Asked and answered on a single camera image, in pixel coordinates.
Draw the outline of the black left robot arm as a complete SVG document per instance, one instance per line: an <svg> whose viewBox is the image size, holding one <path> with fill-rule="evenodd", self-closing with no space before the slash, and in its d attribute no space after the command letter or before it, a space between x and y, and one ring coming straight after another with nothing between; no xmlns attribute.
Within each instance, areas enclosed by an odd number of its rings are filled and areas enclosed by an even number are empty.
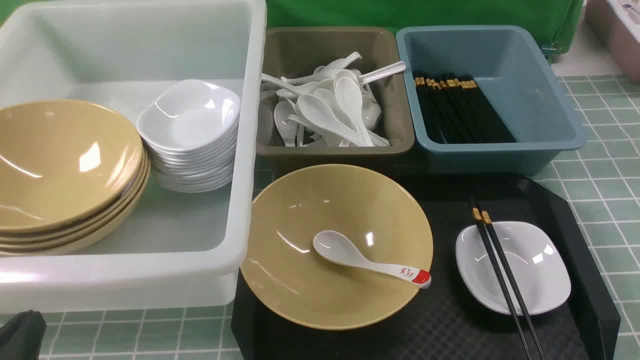
<svg viewBox="0 0 640 360"><path fill-rule="evenodd" d="M19 312L0 328L2 360L38 360L47 324L41 312Z"/></svg>

